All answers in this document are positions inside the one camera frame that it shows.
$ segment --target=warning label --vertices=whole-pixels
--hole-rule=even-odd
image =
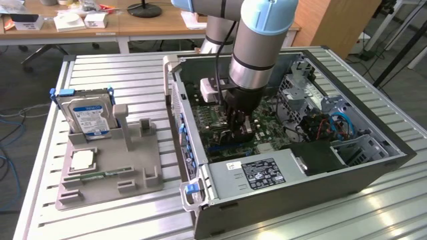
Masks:
[[[275,159],[269,158],[242,164],[251,189],[263,189],[286,182]]]

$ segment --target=white plastic part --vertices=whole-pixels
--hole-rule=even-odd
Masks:
[[[207,102],[207,103],[213,103],[215,102],[215,94],[218,94],[219,91],[217,91],[217,86],[211,86],[211,83],[210,83],[210,79],[209,78],[202,78],[201,79],[201,92],[202,92],[202,96],[203,96],[203,100]]]

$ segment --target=white box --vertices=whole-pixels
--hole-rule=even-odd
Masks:
[[[46,20],[40,15],[11,14],[16,30],[40,30]]]
[[[54,17],[58,32],[87,29],[82,17],[75,13],[60,14]]]
[[[88,28],[102,28],[107,27],[107,14],[106,13],[92,13],[84,18],[84,24]]]
[[[365,32],[362,32],[359,39],[355,42],[355,45],[353,46],[350,54],[361,54],[365,46],[367,46],[367,44],[369,44],[370,39],[371,39],[371,37]]]

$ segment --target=blue cable on floor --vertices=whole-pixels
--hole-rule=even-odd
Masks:
[[[18,135],[8,143],[0,144],[2,147],[6,147],[6,146],[11,145],[11,144],[12,144],[18,139],[20,139],[20,137],[24,135],[26,126],[24,126],[24,124],[22,124],[20,122],[6,121],[6,120],[3,120],[3,119],[0,119],[0,123],[20,125],[20,133],[19,133],[19,135]]]
[[[2,208],[0,208],[0,212],[8,210],[8,208],[18,202],[18,200],[22,197],[22,186],[20,186],[20,179],[19,179],[19,174],[16,172],[16,168],[15,168],[15,164],[14,162],[6,157],[6,156],[0,156],[0,159],[4,159],[7,161],[7,163],[11,165],[12,168],[12,172],[14,172],[14,177],[16,180],[16,196],[15,198],[8,202],[8,204],[6,204]]]

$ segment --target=hard drive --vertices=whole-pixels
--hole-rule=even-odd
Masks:
[[[114,117],[114,90],[62,89],[51,99],[56,102],[67,122],[71,133],[83,133],[86,139],[95,140],[111,137],[111,129],[119,127]]]

